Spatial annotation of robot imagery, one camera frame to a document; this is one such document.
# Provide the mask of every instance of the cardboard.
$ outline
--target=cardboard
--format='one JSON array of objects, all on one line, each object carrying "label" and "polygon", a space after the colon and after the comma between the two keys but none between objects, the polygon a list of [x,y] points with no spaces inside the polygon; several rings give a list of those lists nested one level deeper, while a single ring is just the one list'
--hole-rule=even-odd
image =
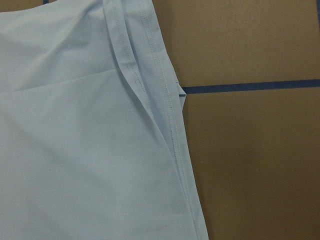
[{"label": "cardboard", "polygon": [[315,0],[153,0],[183,87],[320,79]]},{"label": "cardboard", "polygon": [[31,9],[42,4],[42,0],[0,0],[0,12],[11,12]]},{"label": "cardboard", "polygon": [[320,239],[320,88],[187,95],[210,240]]}]

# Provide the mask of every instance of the blue tape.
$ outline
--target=blue tape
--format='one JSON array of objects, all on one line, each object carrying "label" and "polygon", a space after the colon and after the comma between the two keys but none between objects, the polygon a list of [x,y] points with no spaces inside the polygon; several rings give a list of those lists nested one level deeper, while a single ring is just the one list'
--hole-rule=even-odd
[{"label": "blue tape", "polygon": [[318,8],[318,21],[319,21],[319,27],[320,27],[320,0],[316,0],[316,5]]},{"label": "blue tape", "polygon": [[185,91],[186,94],[207,94],[207,93],[224,93],[224,92],[239,92],[239,91],[272,90],[272,89],[317,88],[317,87],[320,87],[320,79],[253,82],[253,83],[224,84],[224,85],[211,85],[211,86],[185,86],[185,87],[182,87],[182,89]]}]

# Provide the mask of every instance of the stitched seam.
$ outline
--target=stitched seam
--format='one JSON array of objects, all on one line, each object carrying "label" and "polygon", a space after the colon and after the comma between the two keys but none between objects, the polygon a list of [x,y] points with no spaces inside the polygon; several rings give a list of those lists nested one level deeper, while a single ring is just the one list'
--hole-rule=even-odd
[{"label": "stitched seam", "polygon": [[150,104],[149,104],[149,99],[148,99],[148,95],[147,95],[147,92],[145,90],[145,86],[144,84],[142,83],[142,80],[140,79],[137,71],[135,70],[135,68],[132,66],[132,62],[135,62],[135,60],[132,59],[132,57],[130,56],[130,53],[129,53],[129,50],[128,48],[126,47],[126,40],[125,40],[125,36],[123,35],[123,32],[121,31],[121,28],[120,28],[120,19],[116,13],[116,4],[115,4],[115,1],[114,0],[111,0],[111,3],[112,3],[112,14],[113,14],[113,17],[115,19],[115,25],[116,25],[116,31],[117,31],[117,35],[118,35],[118,39],[120,41],[120,44],[122,46],[122,52],[124,54],[124,57],[129,60],[131,62],[130,63],[126,63],[126,67],[128,68],[129,72],[132,74],[133,73],[133,78],[134,78],[134,81],[135,83],[140,86],[140,91],[142,92],[143,96],[146,98],[146,103],[148,105],[148,107],[150,108]]},{"label": "stitched seam", "polygon": [[199,240],[199,234],[198,234],[198,230],[197,230],[197,226],[196,226],[194,212],[193,212],[193,208],[192,208],[190,198],[189,198],[188,187],[186,185],[186,175],[185,175],[185,171],[182,166],[181,154],[180,154],[180,144],[179,144],[179,141],[177,140],[177,136],[178,136],[177,122],[176,122],[176,118],[174,117],[174,108],[173,108],[171,96],[169,93],[166,76],[164,73],[164,67],[162,65],[162,62],[161,62],[159,54],[158,54],[159,51],[157,48],[157,44],[154,40],[154,34],[153,34],[152,28],[150,26],[150,20],[148,18],[148,15],[146,14],[145,5],[143,4],[142,1],[139,1],[139,2],[142,5],[142,9],[139,10],[140,16],[141,16],[143,26],[144,26],[144,29],[145,29],[145,32],[146,32],[146,35],[148,38],[148,43],[149,43],[149,47],[151,49],[153,61],[154,61],[154,64],[157,68],[157,71],[158,71],[159,80],[162,83],[163,94],[164,94],[165,102],[167,103],[167,109],[169,110],[171,139],[172,139],[172,143],[173,143],[173,150],[174,150],[176,166],[177,166],[178,172],[179,172],[179,178],[180,178],[180,181],[182,184],[182,189],[184,192],[185,199],[186,199],[187,204],[190,208],[190,213],[191,213],[191,217],[192,217],[195,235],[196,235],[196,238]]}]

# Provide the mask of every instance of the light blue fabric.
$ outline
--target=light blue fabric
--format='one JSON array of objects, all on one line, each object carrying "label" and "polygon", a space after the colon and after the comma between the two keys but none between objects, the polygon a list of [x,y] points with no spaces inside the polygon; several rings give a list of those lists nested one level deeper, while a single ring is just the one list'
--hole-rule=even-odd
[{"label": "light blue fabric", "polygon": [[0,239],[208,240],[151,0],[0,13]]}]

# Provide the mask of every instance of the brown background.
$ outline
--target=brown background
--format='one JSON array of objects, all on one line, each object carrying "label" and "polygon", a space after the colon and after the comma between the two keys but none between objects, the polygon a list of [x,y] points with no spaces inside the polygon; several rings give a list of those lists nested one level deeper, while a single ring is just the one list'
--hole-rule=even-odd
[{"label": "brown background", "polygon": [[[320,79],[316,0],[153,0],[183,87]],[[0,12],[41,5],[0,0]],[[320,88],[191,94],[210,240],[320,239]]]}]

